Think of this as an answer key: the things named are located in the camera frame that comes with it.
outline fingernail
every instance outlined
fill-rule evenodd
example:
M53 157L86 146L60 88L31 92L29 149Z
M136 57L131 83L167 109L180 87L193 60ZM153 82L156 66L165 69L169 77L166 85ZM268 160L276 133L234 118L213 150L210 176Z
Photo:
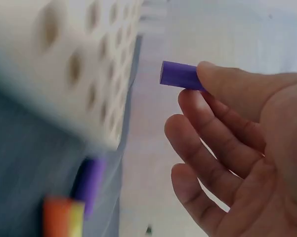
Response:
M216 65L213 63L210 63L208 61L202 61L201 63L199 63L198 67L203 67L203 68L213 68Z

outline purple foam piece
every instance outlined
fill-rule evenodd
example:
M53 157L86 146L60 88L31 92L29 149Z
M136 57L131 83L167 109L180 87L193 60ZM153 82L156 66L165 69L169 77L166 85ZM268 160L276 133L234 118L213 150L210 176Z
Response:
M85 218L88 218L93 212L104 170L104 160L91 158L86 158L79 168L72 198L85 203Z
M160 84L205 91L197 76L197 67L181 63L164 61Z

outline hole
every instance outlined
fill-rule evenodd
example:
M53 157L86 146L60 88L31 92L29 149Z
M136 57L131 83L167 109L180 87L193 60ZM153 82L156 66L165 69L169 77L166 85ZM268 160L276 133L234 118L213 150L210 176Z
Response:
M108 79L112 80L115 73L115 63L111 62L109 66Z
M129 5L128 4L124 7L123 13L124 13L124 19L127 19L128 14L129 14Z
M121 107L122 107L122 108L124 107L124 105L125 105L125 103L126 103L126 99L127 99L127 92L126 92L126 89L124 89L124 90L122 91L121 101L120 101L120 103L121 103Z
M101 108L101 121L102 123L104 123L104 121L106 120L107 118L107 102L104 102L102 104L102 108Z
M113 24L117 20L118 7L117 4L113 4L110 10L110 23Z
M103 60L108 51L108 36L105 35L100 42L100 60Z
M132 15L135 16L135 14L136 14L136 5L134 4L132 8Z
M50 48L59 35L59 22L53 7L47 6L43 12L43 38L45 49Z
M129 25L127 28L127 39L129 39L131 33L132 33L132 28L131 28L131 25Z
M119 29L118 33L117 33L117 38L116 38L116 46L117 48L120 46L121 42L122 42L122 29Z
M120 119L117 126L115 127L115 133L116 133L117 137L121 136L122 129L123 129L123 119Z
M111 115L111 117L110 117L110 130L111 131L113 131L114 125L115 125L115 116L114 116L114 113L113 113Z
M114 91L115 95L117 95L121 89L121 81L122 81L122 77L119 76L115 84L115 91Z
M128 65L128 66L125 68L125 78L126 78L126 80L129 79L129 76L130 76L130 66Z
M88 104L87 104L87 109L90 110L93 108L94 103L95 103L95 87L94 85L91 85L91 87L89 88L89 95L88 95Z
M75 52L69 59L70 84L75 85L80 78L82 59L78 52Z
M127 58L127 52L125 49L123 49L123 51L121 53L121 66L124 65L126 58Z
M91 32L98 24L99 21L99 5L94 2L88 9L87 29Z
M135 41L129 44L129 53L132 55L135 48Z

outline white pegboard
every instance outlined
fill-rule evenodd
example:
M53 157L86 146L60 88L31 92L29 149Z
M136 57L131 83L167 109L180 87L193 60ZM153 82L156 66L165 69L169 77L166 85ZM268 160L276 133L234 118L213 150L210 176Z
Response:
M141 0L0 0L0 88L91 143L122 132Z

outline blue fabric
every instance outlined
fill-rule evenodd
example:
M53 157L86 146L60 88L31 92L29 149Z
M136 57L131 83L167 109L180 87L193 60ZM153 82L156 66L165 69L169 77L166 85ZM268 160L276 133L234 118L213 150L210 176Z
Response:
M130 85L135 79L141 37L137 39ZM122 164L130 115L131 88L121 144L105 154L102 190L84 237L117 237ZM42 236L45 195L69 197L86 147L0 93L0 237Z

